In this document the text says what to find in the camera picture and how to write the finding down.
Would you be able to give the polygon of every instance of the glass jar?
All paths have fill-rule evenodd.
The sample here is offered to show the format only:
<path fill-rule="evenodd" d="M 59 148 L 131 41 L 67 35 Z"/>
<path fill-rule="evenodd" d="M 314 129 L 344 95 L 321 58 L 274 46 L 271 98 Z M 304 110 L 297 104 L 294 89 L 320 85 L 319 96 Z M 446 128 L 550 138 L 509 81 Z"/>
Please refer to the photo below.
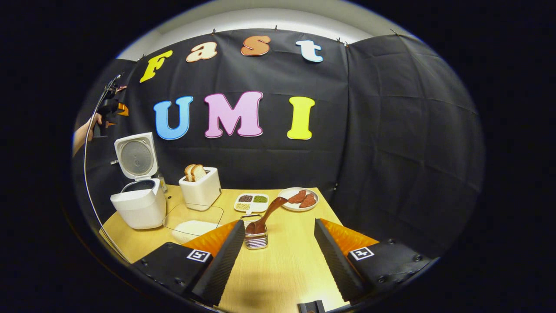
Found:
<path fill-rule="evenodd" d="M 160 187 L 162 187 L 162 191 L 166 193 L 168 191 L 168 186 L 166 186 L 166 181 L 164 180 L 164 176 L 160 173 L 160 170 L 157 170 L 153 178 L 160 179 Z"/>

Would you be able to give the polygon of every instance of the pink letter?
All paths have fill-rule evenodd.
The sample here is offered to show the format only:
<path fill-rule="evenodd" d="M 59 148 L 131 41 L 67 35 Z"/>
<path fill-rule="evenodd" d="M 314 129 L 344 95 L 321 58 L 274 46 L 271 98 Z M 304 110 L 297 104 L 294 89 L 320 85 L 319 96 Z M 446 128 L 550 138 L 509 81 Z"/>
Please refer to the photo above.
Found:
<path fill-rule="evenodd" d="M 259 101 L 262 99 L 262 92 L 244 92 L 238 100 L 236 107 L 232 106 L 223 94 L 213 94 L 205 97 L 208 103 L 208 130 L 205 132 L 207 138 L 218 138 L 222 136 L 222 130 L 218 121 L 231 136 L 236 129 L 237 122 L 241 118 L 241 127 L 237 134 L 243 137 L 255 137 L 262 135 L 262 128 L 259 127 Z"/>

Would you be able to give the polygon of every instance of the spatula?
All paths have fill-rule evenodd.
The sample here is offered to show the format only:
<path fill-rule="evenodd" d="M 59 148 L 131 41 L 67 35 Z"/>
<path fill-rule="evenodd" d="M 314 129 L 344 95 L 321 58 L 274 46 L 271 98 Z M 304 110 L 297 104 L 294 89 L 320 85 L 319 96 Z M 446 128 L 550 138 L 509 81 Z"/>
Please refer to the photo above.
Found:
<path fill-rule="evenodd" d="M 266 219 L 268 219 L 269 215 L 274 212 L 276 209 L 278 209 L 278 207 L 280 207 L 282 204 L 286 203 L 287 199 L 286 198 L 282 198 L 282 197 L 278 197 L 276 199 L 274 199 L 274 201 L 272 201 L 269 205 L 269 208 L 266 210 L 265 215 L 259 219 L 258 221 L 254 221 L 252 223 L 250 223 L 249 225 L 247 225 L 247 228 L 245 229 L 245 234 L 261 234 L 265 232 L 265 223 L 266 223 Z"/>

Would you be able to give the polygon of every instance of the grains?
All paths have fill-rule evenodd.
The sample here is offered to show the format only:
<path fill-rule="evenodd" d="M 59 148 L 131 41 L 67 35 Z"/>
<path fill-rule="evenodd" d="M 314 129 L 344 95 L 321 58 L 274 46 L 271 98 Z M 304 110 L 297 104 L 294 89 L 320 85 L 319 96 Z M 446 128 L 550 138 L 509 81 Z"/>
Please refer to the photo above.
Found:
<path fill-rule="evenodd" d="M 253 200 L 252 195 L 242 195 L 239 199 L 240 202 L 251 202 Z"/>
<path fill-rule="evenodd" d="M 256 195 L 254 202 L 266 203 L 266 202 L 268 202 L 268 199 L 266 197 L 261 196 L 261 195 Z"/>
<path fill-rule="evenodd" d="M 236 209 L 241 210 L 241 211 L 247 211 L 247 210 L 249 210 L 250 207 L 251 207 L 251 205 L 247 204 L 247 203 L 238 203 L 238 204 L 236 204 Z"/>

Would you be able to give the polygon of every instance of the human arm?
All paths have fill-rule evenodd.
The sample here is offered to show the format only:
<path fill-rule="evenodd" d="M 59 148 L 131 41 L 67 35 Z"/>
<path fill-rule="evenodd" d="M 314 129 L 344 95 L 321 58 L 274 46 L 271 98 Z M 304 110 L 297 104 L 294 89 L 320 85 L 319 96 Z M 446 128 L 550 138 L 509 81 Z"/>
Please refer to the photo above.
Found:
<path fill-rule="evenodd" d="M 95 113 L 92 119 L 97 122 L 99 125 L 102 125 L 102 115 L 99 113 Z M 73 156 L 79 151 L 79 149 L 85 144 L 85 136 L 87 136 L 87 129 L 89 127 L 89 123 L 91 120 L 89 119 L 85 124 L 79 127 L 75 133 L 73 133 Z M 91 130 L 89 131 L 89 136 L 87 141 L 93 140 L 93 127 L 95 127 L 95 123 L 91 124 Z"/>

